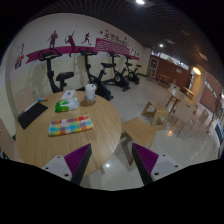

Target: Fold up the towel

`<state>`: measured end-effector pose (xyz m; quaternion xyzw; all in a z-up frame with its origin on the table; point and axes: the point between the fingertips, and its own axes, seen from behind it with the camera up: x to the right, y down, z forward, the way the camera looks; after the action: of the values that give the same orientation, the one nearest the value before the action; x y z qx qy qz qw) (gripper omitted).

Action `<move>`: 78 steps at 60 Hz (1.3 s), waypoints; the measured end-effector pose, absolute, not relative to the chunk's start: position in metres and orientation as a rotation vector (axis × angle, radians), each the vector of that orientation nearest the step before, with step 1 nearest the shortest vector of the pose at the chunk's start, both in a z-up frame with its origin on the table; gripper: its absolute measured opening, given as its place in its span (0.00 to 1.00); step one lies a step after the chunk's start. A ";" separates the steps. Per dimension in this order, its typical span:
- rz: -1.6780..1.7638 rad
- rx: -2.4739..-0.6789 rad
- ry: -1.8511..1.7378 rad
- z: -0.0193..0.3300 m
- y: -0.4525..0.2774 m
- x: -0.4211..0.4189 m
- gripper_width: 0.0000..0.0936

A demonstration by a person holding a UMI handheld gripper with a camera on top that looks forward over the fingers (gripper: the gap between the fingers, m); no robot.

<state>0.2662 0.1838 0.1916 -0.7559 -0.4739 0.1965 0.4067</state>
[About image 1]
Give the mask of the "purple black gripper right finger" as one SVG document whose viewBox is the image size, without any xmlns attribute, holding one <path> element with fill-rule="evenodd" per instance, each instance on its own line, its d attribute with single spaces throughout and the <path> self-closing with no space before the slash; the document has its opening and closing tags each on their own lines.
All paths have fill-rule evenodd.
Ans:
<svg viewBox="0 0 224 224">
<path fill-rule="evenodd" d="M 169 155 L 158 155 L 137 143 L 132 144 L 132 155 L 144 185 L 182 169 L 182 166 Z"/>
</svg>

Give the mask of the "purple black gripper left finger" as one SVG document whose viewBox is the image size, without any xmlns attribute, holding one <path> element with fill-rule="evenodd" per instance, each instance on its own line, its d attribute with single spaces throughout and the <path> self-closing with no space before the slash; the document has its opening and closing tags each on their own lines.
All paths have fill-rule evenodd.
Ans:
<svg viewBox="0 0 224 224">
<path fill-rule="evenodd" d="M 91 154 L 91 145 L 87 144 L 66 156 L 56 155 L 43 166 L 42 169 L 79 185 L 82 181 Z"/>
</svg>

